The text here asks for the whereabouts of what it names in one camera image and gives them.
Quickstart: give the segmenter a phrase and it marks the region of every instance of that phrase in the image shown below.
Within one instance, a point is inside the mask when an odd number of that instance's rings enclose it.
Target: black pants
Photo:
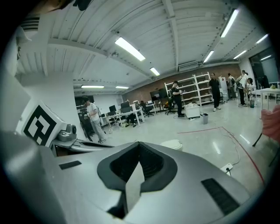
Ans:
[[[178,115],[180,115],[182,113],[182,100],[181,100],[181,96],[179,97],[174,97],[174,101],[177,104],[178,107]]]
[[[213,99],[214,99],[214,108],[217,108],[220,104],[220,92],[214,92]]]
[[[135,114],[130,114],[127,118],[126,118],[126,123],[129,124],[129,122],[131,121],[132,124],[135,124],[135,119],[136,116]]]
[[[240,89],[240,88],[238,88],[238,90],[239,90],[239,95],[240,95],[240,103],[241,103],[241,105],[244,105],[245,104],[245,102],[244,102],[244,90]]]

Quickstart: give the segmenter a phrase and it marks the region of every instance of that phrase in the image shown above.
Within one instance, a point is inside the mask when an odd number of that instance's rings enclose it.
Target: shelf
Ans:
[[[208,87],[208,88],[203,88],[203,89],[199,89],[199,91],[201,91],[201,90],[206,90],[206,89],[211,89],[210,87]]]
[[[202,84],[202,83],[207,83],[209,82],[209,80],[205,80],[205,81],[202,81],[202,82],[198,82],[197,84]]]
[[[189,87],[189,86],[195,86],[195,85],[196,85],[196,84],[190,84],[190,85],[178,87],[177,89],[182,89],[182,88],[186,88],[186,87]]]
[[[193,92],[197,92],[197,90],[190,91],[190,92],[185,92],[185,93],[182,93],[181,95],[184,95],[184,94],[187,94],[187,93],[193,93]]]
[[[205,102],[201,102],[201,104],[204,104],[204,103],[212,103],[213,101],[205,101]]]
[[[203,77],[203,76],[208,76],[208,74],[205,74],[205,75],[198,75],[198,76],[196,76],[196,78]]]
[[[188,99],[183,99],[182,101],[187,101],[187,100],[192,100],[192,99],[197,99],[199,98],[198,96],[195,96],[195,97],[191,97],[191,98],[188,98]]]
[[[212,94],[202,95],[200,97],[205,97],[205,96],[212,96]]]
[[[187,78],[187,79],[178,80],[178,82],[184,82],[184,81],[191,80],[191,79],[194,79],[194,77],[190,77],[190,78]],[[169,86],[169,85],[171,85],[171,84],[173,84],[173,82],[167,83],[167,84],[165,84],[165,85]]]

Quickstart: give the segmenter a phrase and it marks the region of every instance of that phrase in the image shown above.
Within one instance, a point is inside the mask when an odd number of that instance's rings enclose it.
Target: white box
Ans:
[[[194,105],[193,107],[187,107],[187,105],[185,105],[185,115],[187,118],[199,117],[200,107],[198,105]]]

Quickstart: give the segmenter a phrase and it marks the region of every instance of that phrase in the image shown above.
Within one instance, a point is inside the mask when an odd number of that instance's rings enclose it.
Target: black fisheye border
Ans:
[[[16,27],[38,2],[38,0],[1,1],[2,13],[0,14],[0,20],[2,21],[2,32],[0,42],[0,57],[2,57],[6,44],[8,43]],[[241,2],[254,14],[263,29],[267,33],[269,33],[269,38],[277,55],[276,62],[277,68],[279,70],[279,28],[275,25],[275,23],[279,21],[279,8],[277,7],[277,4],[271,0],[267,0],[265,1],[265,3],[259,3],[255,0],[241,0]],[[3,171],[2,164],[0,166],[0,178],[2,189],[1,193],[2,197],[4,198],[1,219],[9,220],[10,223],[14,223],[15,221],[19,220],[29,221],[32,223],[41,223],[35,217],[35,214],[33,214],[27,208],[24,201],[22,201],[17,192],[13,189],[11,183],[6,177],[6,174]],[[278,220],[278,208],[280,202],[279,192],[280,166],[278,163],[275,167],[275,171],[270,181],[266,182],[266,188],[264,189],[263,194],[261,194],[260,196],[251,196],[252,198],[250,199],[250,202],[248,202],[247,206],[244,206],[243,211],[238,214],[238,220],[231,220],[227,223],[249,223],[252,221],[257,221],[257,223],[259,223],[263,220],[266,220],[267,222]]]

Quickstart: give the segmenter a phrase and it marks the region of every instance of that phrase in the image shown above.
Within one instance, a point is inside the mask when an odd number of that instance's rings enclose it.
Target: glossy white floor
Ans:
[[[275,100],[270,100],[270,110],[274,105]],[[255,108],[240,108],[236,100],[221,104],[220,107],[222,109],[216,112],[212,111],[213,105],[202,107],[202,111],[209,114],[206,125],[202,124],[202,118],[193,121],[175,119],[176,114],[165,115],[162,112],[149,118],[146,117],[145,123],[141,123],[140,127],[138,125],[135,128],[112,126],[112,134],[109,134],[109,127],[106,126],[107,141],[105,143],[120,145],[143,141],[160,144],[167,140],[178,139],[183,144],[184,152],[201,156],[219,168],[227,163],[238,162],[237,148],[240,161],[234,165],[231,175],[250,194],[254,194],[263,189],[269,179],[273,166],[268,165],[277,151],[278,144],[263,135],[256,147],[252,147],[262,131],[260,104]],[[135,172],[138,174],[131,178],[133,179],[131,182],[135,184],[137,180],[144,181],[139,166]]]

